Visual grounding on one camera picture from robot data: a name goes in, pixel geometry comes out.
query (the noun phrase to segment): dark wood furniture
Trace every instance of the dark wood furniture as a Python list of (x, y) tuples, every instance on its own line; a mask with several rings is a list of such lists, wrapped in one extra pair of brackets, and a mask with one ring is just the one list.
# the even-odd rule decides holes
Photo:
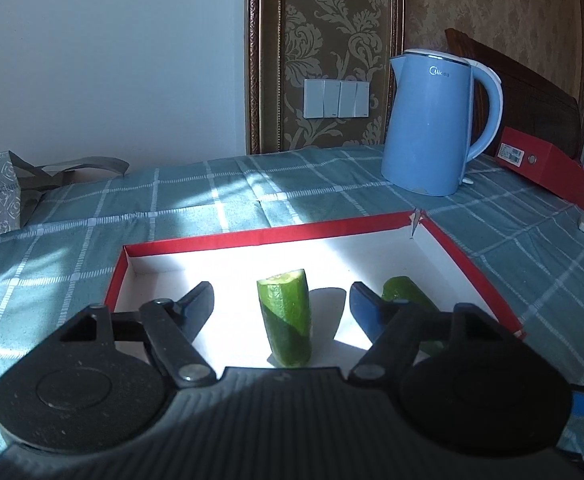
[[(494, 141), (485, 151), (495, 155), (505, 126), (551, 142), (571, 158), (580, 156), (584, 131), (576, 99), (533, 70), (459, 30), (445, 31), (452, 54), (475, 59), (493, 69), (503, 86), (503, 120)], [(488, 116), (488, 97), (476, 84), (472, 141), (483, 131)]]

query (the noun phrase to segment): patterned wallpaper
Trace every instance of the patterned wallpaper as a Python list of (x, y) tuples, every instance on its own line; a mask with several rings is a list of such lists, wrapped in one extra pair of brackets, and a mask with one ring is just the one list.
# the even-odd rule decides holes
[(406, 48), (446, 50), (449, 27), (499, 50), (578, 98), (579, 0), (406, 0)]
[[(388, 0), (285, 0), (285, 150), (381, 142), (387, 106), (388, 12)], [(304, 119), (305, 78), (369, 81), (369, 117)]]

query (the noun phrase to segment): cut cucumber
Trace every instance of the cut cucumber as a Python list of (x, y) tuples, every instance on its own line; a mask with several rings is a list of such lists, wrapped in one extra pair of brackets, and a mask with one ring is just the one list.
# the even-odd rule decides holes
[[(383, 285), (382, 298), (386, 301), (408, 300), (420, 305), (426, 312), (440, 312), (432, 300), (427, 297), (427, 294), (407, 276), (396, 276), (387, 280)], [(429, 356), (434, 356), (441, 352), (445, 346), (442, 341), (423, 341), (420, 348)]]
[(258, 280), (257, 290), (274, 358), (284, 367), (305, 366), (312, 354), (312, 315), (305, 270)]

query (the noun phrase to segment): light switch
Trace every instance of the light switch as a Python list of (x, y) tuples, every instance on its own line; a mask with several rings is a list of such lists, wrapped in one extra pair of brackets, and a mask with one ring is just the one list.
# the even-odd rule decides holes
[(357, 97), (356, 81), (341, 81), (339, 117), (354, 117), (354, 101)]
[(306, 79), (303, 85), (303, 117), (323, 117), (323, 79)]
[(334, 79), (325, 79), (324, 81), (323, 117), (338, 117), (341, 82)]
[(354, 117), (369, 117), (370, 115), (370, 83), (357, 82), (357, 96), (354, 100)]

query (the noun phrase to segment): midea logo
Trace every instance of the midea logo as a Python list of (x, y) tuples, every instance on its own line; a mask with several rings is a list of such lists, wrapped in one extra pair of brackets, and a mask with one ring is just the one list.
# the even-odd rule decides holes
[(437, 67), (431, 66), (429, 67), (429, 73), (431, 75), (444, 75), (445, 77), (449, 77), (450, 75), (447, 72), (443, 72), (442, 70), (438, 70)]

